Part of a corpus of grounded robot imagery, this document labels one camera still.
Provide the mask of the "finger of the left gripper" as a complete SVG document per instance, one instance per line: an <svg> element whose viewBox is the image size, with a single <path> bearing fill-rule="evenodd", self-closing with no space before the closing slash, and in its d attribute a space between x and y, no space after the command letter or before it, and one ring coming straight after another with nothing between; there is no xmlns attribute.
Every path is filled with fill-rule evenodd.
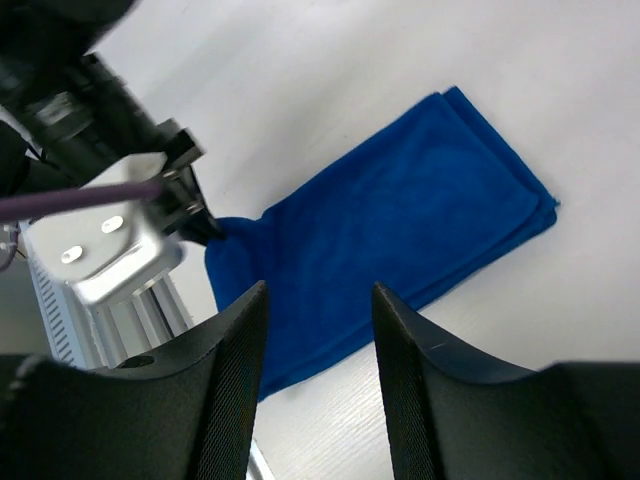
<svg viewBox="0 0 640 480"><path fill-rule="evenodd" d="M224 240L225 232L209 211L192 167L170 169L162 174L159 196L159 224L166 234L206 246L210 240Z"/></svg>

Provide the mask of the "blue towel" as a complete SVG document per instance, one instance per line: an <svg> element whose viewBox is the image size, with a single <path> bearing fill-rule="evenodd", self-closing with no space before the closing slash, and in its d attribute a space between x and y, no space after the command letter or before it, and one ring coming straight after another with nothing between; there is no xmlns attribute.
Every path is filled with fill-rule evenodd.
<svg viewBox="0 0 640 480"><path fill-rule="evenodd" d="M458 88L433 93L257 219L220 220L205 265L219 309L269 289L259 395L373 339L383 283L421 309L556 221L546 187Z"/></svg>

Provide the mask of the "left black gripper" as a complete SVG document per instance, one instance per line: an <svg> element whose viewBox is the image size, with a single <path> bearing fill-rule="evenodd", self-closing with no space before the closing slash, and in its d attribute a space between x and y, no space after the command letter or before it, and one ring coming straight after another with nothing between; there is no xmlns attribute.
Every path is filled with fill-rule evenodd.
<svg viewBox="0 0 640 480"><path fill-rule="evenodd" d="M93 53L132 1L4 1L1 4L1 107L43 152L1 127L1 195L81 186L121 158L163 153L167 198L201 196L191 167L201 151L171 122L146 114Z"/></svg>

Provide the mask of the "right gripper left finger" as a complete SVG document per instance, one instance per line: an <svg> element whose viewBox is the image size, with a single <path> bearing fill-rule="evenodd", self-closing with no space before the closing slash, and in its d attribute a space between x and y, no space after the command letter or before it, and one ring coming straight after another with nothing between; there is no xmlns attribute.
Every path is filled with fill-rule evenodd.
<svg viewBox="0 0 640 480"><path fill-rule="evenodd" d="M254 284L224 311L113 369L1 360L5 479L242 479L268 330Z"/></svg>

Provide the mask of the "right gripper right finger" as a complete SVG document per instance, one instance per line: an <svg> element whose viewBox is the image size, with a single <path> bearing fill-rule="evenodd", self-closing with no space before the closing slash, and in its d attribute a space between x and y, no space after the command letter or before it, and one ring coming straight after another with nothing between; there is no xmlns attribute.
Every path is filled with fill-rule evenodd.
<svg viewBox="0 0 640 480"><path fill-rule="evenodd" d="M374 343L398 479L635 479L639 367L529 370L372 292Z"/></svg>

